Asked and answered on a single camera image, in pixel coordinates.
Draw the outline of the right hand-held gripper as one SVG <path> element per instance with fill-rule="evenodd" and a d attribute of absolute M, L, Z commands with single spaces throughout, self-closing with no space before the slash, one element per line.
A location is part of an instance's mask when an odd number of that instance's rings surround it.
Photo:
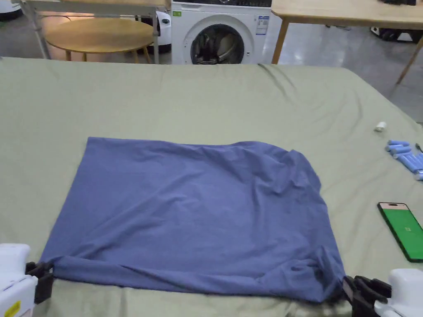
<path fill-rule="evenodd" d="M 421 317 L 423 271 L 394 269 L 389 284 L 379 279 L 345 276 L 342 291 L 352 307 L 352 317 Z"/>

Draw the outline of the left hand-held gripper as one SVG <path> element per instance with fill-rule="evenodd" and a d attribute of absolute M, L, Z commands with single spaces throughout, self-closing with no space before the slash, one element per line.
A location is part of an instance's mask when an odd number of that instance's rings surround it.
<path fill-rule="evenodd" d="M 27 263 L 30 250 L 26 244 L 0 245 L 2 317 L 32 317 L 35 304 L 41 304 L 51 297 L 53 264 Z"/>

